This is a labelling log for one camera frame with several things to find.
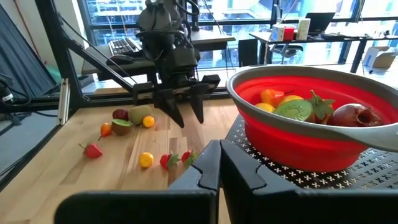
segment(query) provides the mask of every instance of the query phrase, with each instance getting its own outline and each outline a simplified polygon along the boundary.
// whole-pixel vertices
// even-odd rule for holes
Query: desk
[[[155,127],[134,128],[126,136],[101,139],[98,145],[104,155],[95,160],[85,159],[78,144],[96,142],[101,124],[110,122],[112,112],[119,107],[78,110],[0,192],[0,223],[52,224],[60,202],[84,190],[166,189],[184,170],[181,163],[177,170],[163,170],[161,155],[170,151],[181,155],[187,149],[200,152],[210,140],[224,139],[238,115],[232,100],[207,100],[203,104],[203,124],[189,104],[179,106],[184,129],[152,107]],[[138,157],[145,151],[155,157],[155,164],[147,170],[138,165]],[[220,223],[230,223],[220,190]]]
[[[269,48],[267,49],[267,52],[270,54],[266,55],[266,44],[268,40],[270,39],[269,37],[271,36],[271,32],[252,32],[249,33],[252,37],[260,41],[261,46],[260,46],[260,64],[264,64],[265,62],[265,57],[267,57],[267,63],[271,61],[271,51]],[[350,72],[351,73],[356,73],[359,64],[361,63],[362,59],[362,54],[365,51],[366,48],[366,43],[368,40],[397,40],[398,36],[387,36],[387,37],[371,37],[371,38],[345,38],[345,39],[340,39],[340,40],[325,40],[322,38],[317,38],[317,39],[307,39],[307,40],[291,40],[291,41],[269,41],[269,44],[307,44],[307,43],[325,43],[325,42],[351,42],[351,41],[359,41],[358,48],[356,50],[356,54],[354,57],[353,65],[351,67]]]
[[[228,35],[220,35],[207,30],[192,31],[191,34],[192,45],[199,51],[209,50],[223,50],[226,49],[226,43],[228,41],[234,41],[235,37]],[[97,46],[97,49],[105,54],[107,57],[112,56],[111,50],[108,45]],[[96,57],[99,61],[106,63],[106,57],[99,54],[94,48],[88,47],[87,51]],[[109,66],[115,71],[118,69],[115,66]],[[148,72],[156,72],[155,65],[149,60],[138,60],[130,65],[120,65],[123,70],[128,71],[131,75],[142,75]],[[83,68],[81,70],[82,75],[91,75],[92,73],[98,73],[98,69],[87,61],[83,62]]]

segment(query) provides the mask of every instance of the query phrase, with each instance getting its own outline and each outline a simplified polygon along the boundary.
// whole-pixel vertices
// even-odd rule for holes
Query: black metal grate
[[[280,165],[251,146],[238,116],[226,137],[250,156],[304,189],[398,189],[398,153],[368,149],[349,168],[339,172],[304,172]]]

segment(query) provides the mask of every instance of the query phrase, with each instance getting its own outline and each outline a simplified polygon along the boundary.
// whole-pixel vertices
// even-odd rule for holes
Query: keyboard
[[[130,57],[139,57],[142,50],[141,46],[132,38],[112,40],[108,43],[112,55],[128,55]]]

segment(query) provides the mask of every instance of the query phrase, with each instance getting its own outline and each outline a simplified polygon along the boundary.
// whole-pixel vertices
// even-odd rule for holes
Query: kiwi
[[[118,136],[127,134],[131,129],[131,122],[123,119],[112,120],[112,131]]]
[[[135,106],[129,110],[129,121],[135,125],[142,124],[142,119],[152,115],[152,110],[147,105]]]
[[[298,121],[311,121],[313,108],[307,100],[292,100],[278,106],[274,114]]]

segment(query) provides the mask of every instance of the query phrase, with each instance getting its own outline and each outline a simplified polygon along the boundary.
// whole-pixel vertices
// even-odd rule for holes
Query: red collapsible bowl
[[[370,106],[384,124],[398,122],[397,91],[350,73],[297,66],[248,67],[228,80],[227,89],[245,120],[245,132],[251,145],[273,161],[305,171],[333,172],[349,167],[369,144],[336,133],[336,130],[342,133],[372,130],[333,129],[270,114],[253,106],[261,102],[261,91],[292,91],[290,95],[306,99],[312,97],[310,90],[314,90],[324,99],[335,100],[334,109],[347,103],[360,103]]]

